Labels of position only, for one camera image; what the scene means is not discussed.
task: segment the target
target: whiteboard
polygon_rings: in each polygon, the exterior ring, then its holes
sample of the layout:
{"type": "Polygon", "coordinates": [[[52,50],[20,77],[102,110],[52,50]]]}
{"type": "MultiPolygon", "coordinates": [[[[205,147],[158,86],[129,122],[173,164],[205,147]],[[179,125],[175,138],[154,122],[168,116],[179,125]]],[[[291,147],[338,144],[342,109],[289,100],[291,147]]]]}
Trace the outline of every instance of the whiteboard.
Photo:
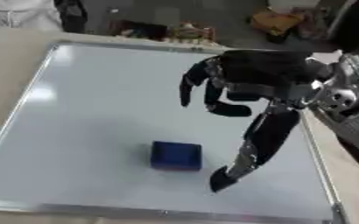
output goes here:
{"type": "Polygon", "coordinates": [[[265,166],[226,190],[210,192],[210,174],[234,160],[243,132],[266,106],[250,103],[255,114],[250,118],[212,115],[201,87],[182,108],[181,75],[210,56],[59,45],[0,134],[0,201],[225,214],[229,220],[332,220],[301,126],[265,166]],[[201,144],[202,169],[150,168],[155,140],[201,144]]]}

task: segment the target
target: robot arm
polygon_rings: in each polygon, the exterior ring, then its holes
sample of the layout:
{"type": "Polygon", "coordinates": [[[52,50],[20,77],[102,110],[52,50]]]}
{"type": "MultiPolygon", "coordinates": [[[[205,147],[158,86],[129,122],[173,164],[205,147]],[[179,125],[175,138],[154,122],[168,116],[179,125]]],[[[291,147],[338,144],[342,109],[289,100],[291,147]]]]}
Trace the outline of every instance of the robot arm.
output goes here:
{"type": "Polygon", "coordinates": [[[226,89],[234,102],[270,101],[250,125],[235,162],[210,179],[220,191],[265,164],[299,122],[298,110],[310,108],[340,139],[359,151],[359,58],[341,56],[325,65],[302,52],[230,51],[194,65],[182,79],[182,106],[194,86],[207,80],[205,104],[220,116],[249,116],[247,106],[219,101],[226,89]]]}

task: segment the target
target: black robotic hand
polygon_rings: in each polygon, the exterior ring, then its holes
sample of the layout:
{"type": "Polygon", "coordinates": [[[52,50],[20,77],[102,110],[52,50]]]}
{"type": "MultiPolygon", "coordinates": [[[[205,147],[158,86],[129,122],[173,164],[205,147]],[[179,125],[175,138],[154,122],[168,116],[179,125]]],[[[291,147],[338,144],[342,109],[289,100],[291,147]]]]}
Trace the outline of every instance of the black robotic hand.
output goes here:
{"type": "Polygon", "coordinates": [[[219,101],[223,89],[233,102],[251,102],[265,98],[268,108],[250,125],[243,146],[231,167],[223,166],[210,179],[213,192],[233,185],[238,179],[266,163],[285,142],[299,122],[299,113],[291,104],[292,87],[310,85],[306,52],[228,51],[205,59],[187,71],[179,85],[182,106],[191,101],[194,86],[207,81],[204,103],[219,116],[250,116],[251,109],[219,101]]]}

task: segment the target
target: blue box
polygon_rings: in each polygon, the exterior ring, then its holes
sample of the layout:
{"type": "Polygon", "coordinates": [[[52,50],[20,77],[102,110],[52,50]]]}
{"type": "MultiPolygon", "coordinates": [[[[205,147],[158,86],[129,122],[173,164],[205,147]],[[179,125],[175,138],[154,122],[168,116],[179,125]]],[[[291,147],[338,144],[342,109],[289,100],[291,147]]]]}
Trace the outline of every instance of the blue box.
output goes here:
{"type": "Polygon", "coordinates": [[[151,166],[164,170],[198,171],[201,169],[201,145],[153,142],[151,166]]]}

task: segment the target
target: yellow object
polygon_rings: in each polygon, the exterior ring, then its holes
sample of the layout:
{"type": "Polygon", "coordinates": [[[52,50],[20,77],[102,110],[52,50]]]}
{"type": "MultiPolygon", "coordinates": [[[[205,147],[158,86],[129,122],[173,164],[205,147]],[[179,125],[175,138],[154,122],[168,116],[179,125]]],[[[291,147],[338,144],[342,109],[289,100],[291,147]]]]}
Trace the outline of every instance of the yellow object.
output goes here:
{"type": "Polygon", "coordinates": [[[273,10],[262,10],[251,17],[250,25],[274,36],[285,34],[304,20],[303,13],[278,14],[273,10]]]}

